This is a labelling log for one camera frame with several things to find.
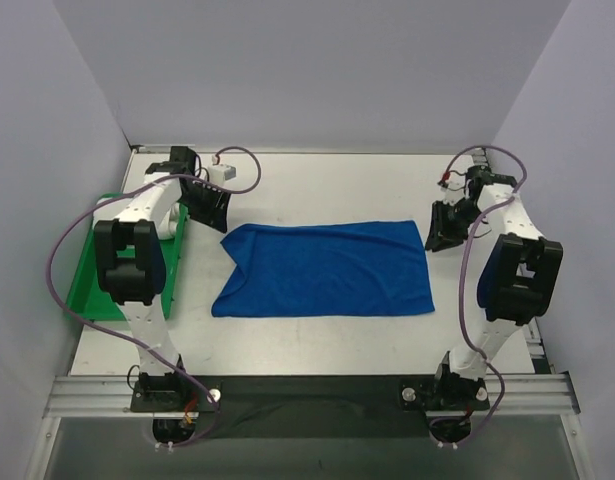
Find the blue towel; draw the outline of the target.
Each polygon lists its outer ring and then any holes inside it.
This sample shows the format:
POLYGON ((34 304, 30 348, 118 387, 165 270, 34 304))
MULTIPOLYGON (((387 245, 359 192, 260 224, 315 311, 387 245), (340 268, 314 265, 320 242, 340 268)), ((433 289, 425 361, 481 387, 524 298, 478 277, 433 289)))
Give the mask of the blue towel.
POLYGON ((412 220, 244 224, 222 247, 234 270, 211 307, 215 317, 392 317, 435 310, 412 220))

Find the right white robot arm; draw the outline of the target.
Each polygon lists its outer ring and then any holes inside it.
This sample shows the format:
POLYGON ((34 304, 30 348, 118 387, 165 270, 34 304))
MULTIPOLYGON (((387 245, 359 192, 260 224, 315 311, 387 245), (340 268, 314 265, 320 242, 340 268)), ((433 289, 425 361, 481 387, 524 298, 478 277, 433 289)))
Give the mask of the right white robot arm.
POLYGON ((444 197, 433 203, 426 250, 461 247, 458 280, 458 322, 462 341, 449 350, 430 385, 439 408, 484 403, 484 378, 506 341, 548 310, 563 259, 563 246, 540 232, 530 219, 514 177, 472 166, 451 179, 442 174, 444 197), (490 228, 492 250, 476 288, 479 309, 467 317, 466 276, 473 243, 481 224, 490 228))

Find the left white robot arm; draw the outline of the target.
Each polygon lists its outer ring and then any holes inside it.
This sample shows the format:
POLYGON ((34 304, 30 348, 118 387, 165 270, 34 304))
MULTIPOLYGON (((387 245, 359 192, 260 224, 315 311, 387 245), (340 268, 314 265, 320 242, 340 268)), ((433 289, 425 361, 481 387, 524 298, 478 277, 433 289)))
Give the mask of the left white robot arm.
POLYGON ((176 234, 176 209, 181 205, 192 220, 226 232, 230 195, 222 188, 235 177, 233 166, 214 160, 203 169, 190 148, 174 146, 167 161, 146 169, 146 190, 134 195, 114 217, 97 219, 93 225, 99 288, 118 306, 138 342, 135 392, 168 412, 182 409, 191 390, 178 373, 182 356, 163 312, 169 270, 160 237, 176 234), (198 176, 202 170, 204 179, 198 176))

